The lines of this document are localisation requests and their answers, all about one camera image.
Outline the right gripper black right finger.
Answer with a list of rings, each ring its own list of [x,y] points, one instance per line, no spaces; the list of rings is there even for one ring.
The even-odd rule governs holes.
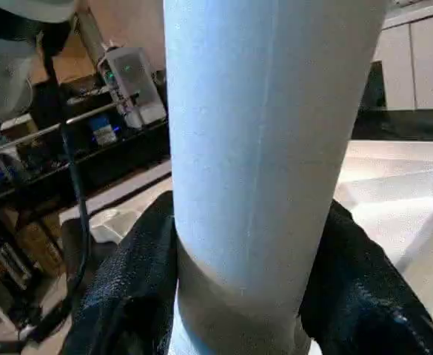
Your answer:
[[[322,354],[433,354],[433,319],[384,250],[333,200],[299,314]]]

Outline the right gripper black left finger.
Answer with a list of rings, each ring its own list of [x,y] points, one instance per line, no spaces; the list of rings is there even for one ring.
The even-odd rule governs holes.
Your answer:
[[[167,354],[178,281],[172,192],[159,195],[100,265],[63,354]]]

